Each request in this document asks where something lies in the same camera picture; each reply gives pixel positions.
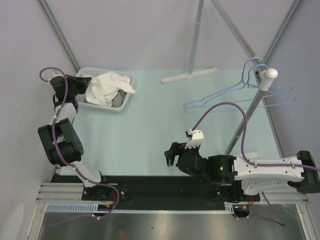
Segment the white t shirt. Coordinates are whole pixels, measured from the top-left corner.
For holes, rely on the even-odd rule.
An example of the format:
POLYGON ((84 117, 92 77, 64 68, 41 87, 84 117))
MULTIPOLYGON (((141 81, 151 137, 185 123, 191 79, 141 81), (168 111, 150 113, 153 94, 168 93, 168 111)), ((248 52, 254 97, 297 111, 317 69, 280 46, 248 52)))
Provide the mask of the white t shirt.
POLYGON ((85 100, 90 104, 112 107, 112 100, 118 90, 127 94, 136 93, 127 75, 108 71, 92 78, 85 93, 85 100))

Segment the grey t shirt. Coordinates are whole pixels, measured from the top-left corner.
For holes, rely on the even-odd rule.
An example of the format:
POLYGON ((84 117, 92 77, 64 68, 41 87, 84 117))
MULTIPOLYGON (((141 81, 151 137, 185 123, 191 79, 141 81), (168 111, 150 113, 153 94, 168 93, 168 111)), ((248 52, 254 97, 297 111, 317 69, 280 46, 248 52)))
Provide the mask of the grey t shirt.
POLYGON ((127 93, 122 89, 117 91, 116 96, 112 99, 112 107, 113 108, 120 108, 123 105, 127 93))

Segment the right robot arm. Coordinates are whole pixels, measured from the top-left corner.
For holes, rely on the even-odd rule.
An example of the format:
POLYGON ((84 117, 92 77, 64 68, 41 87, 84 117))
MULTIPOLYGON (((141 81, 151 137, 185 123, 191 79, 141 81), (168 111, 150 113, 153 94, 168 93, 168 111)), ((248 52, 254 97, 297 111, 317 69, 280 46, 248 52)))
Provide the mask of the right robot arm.
POLYGON ((222 154, 205 158, 199 150, 173 142, 164 156, 169 167, 176 166, 189 176, 214 185, 236 184, 230 188, 230 194, 237 201, 282 188, 294 188, 302 194, 320 191, 320 170, 308 151, 281 159, 249 161, 242 156, 222 154))

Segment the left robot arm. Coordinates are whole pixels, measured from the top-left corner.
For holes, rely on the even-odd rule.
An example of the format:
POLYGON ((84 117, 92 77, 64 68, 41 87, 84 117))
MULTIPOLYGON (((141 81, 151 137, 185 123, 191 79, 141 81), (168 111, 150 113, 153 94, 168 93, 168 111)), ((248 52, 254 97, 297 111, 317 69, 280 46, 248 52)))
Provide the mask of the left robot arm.
POLYGON ((79 109, 77 96, 86 93, 91 80, 92 77, 88 75, 67 75, 66 78, 63 75, 53 76, 48 83, 55 92, 55 113, 52 120, 37 131, 49 162, 74 171, 83 182, 87 197, 105 200, 110 196, 111 188, 98 170, 86 166, 82 161, 84 148, 73 127, 79 109))

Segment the white plastic basket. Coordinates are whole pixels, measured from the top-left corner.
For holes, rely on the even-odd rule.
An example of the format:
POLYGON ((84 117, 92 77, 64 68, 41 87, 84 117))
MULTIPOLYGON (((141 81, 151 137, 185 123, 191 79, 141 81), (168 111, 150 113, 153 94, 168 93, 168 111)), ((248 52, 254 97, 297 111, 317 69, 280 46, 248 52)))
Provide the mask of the white plastic basket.
POLYGON ((134 76, 128 73, 83 67, 76 75, 92 78, 85 93, 76 97, 78 104, 84 108, 120 114, 129 96, 136 93, 134 76))

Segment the grey clothes rack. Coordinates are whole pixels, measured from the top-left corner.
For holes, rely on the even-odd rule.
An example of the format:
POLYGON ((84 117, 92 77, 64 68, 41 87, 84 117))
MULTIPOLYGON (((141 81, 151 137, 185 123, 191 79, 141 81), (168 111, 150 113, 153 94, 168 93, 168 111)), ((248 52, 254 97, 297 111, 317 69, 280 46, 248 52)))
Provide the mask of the grey clothes rack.
POLYGON ((274 68, 269 68, 262 57, 256 55, 254 50, 251 48, 245 37, 242 35, 240 30, 237 28, 236 24, 233 22, 231 17, 228 15, 226 10, 223 8, 222 4, 218 0, 213 0, 212 4, 232 32, 233 36, 237 39, 238 43, 241 45, 244 52, 247 54, 249 59, 244 63, 241 79, 235 85, 227 87, 223 90, 217 91, 205 98, 197 101, 188 102, 183 105, 184 112, 190 114, 192 109, 200 109, 207 107, 207 103, 213 99, 222 96, 226 93, 231 93, 235 91, 240 91, 247 88, 257 89, 257 92, 250 101, 250 106, 248 107, 245 118, 242 120, 238 126, 236 133, 232 137, 225 154, 231 153, 236 143, 238 142, 240 136, 244 136, 246 133, 247 125, 251 119, 254 111, 257 109, 260 101, 264 98, 264 94, 269 92, 269 88, 272 86, 274 79, 278 77, 278 72, 274 68))

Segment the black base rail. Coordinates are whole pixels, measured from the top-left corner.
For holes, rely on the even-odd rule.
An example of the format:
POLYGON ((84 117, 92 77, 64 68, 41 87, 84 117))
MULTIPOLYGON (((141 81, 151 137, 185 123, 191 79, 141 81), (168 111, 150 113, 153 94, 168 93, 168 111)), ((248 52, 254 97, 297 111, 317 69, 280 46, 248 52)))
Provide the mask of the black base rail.
POLYGON ((118 210, 217 211, 225 202, 258 202, 258 194, 244 194, 241 183, 207 183, 190 176, 103 176, 119 192, 118 210))

